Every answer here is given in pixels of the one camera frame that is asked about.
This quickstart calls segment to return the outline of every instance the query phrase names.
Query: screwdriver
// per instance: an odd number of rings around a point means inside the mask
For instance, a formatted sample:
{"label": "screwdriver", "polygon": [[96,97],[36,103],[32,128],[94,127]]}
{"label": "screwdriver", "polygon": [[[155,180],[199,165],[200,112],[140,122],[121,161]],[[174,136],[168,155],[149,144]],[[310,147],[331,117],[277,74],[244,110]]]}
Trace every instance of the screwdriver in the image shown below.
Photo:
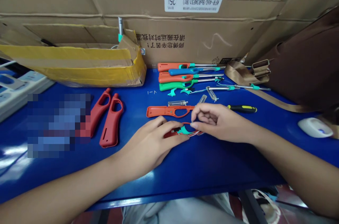
{"label": "screwdriver", "polygon": [[227,107],[232,110],[232,111],[237,111],[240,113],[256,113],[257,108],[252,107],[252,106],[246,106],[246,105],[227,105]]}

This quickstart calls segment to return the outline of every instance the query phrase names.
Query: clear plastic part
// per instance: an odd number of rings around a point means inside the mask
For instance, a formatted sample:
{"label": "clear plastic part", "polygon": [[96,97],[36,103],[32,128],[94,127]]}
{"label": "clear plastic part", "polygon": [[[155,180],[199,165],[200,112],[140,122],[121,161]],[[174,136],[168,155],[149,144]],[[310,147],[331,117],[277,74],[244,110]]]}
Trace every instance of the clear plastic part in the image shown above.
{"label": "clear plastic part", "polygon": [[168,106],[186,106],[187,101],[171,101],[168,102]]}

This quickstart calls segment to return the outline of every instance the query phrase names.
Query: red lighter shell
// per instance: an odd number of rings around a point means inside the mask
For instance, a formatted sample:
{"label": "red lighter shell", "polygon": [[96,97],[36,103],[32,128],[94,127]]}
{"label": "red lighter shell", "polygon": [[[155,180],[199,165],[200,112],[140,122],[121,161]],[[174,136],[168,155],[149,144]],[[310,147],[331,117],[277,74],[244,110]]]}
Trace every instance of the red lighter shell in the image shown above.
{"label": "red lighter shell", "polygon": [[[96,104],[91,110],[91,138],[94,135],[94,132],[100,120],[100,117],[102,116],[102,114],[105,112],[105,110],[108,108],[108,106],[111,103],[111,95],[109,94],[110,91],[111,89],[107,88],[105,92],[102,93],[99,100],[96,102]],[[102,105],[106,98],[108,98],[108,103],[106,105]]]}
{"label": "red lighter shell", "polygon": [[[109,106],[105,126],[103,128],[100,138],[100,145],[103,148],[116,146],[118,143],[118,123],[119,118],[124,111],[124,105],[118,98],[118,96],[119,95],[117,93],[114,94],[111,104]],[[117,103],[121,105],[121,110],[114,111],[114,106]]]}

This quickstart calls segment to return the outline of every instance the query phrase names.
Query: brown leather bag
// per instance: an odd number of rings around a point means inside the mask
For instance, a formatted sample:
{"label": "brown leather bag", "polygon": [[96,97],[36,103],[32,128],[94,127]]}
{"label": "brown leather bag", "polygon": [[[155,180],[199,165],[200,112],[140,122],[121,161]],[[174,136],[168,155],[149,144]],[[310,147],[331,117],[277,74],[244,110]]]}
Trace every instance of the brown leather bag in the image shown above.
{"label": "brown leather bag", "polygon": [[300,105],[326,110],[339,103],[339,7],[259,61],[269,59],[266,86]]}

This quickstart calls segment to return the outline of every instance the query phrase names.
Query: strap buckle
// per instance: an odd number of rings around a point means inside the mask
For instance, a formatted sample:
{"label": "strap buckle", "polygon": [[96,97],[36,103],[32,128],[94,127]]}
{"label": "strap buckle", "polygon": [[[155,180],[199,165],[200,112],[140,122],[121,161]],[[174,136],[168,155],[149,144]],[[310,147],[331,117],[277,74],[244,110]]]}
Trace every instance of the strap buckle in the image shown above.
{"label": "strap buckle", "polygon": [[252,70],[253,70],[253,75],[256,78],[260,78],[266,75],[271,74],[271,70],[268,68],[269,66],[269,60],[265,59],[259,62],[255,62],[252,64]]}

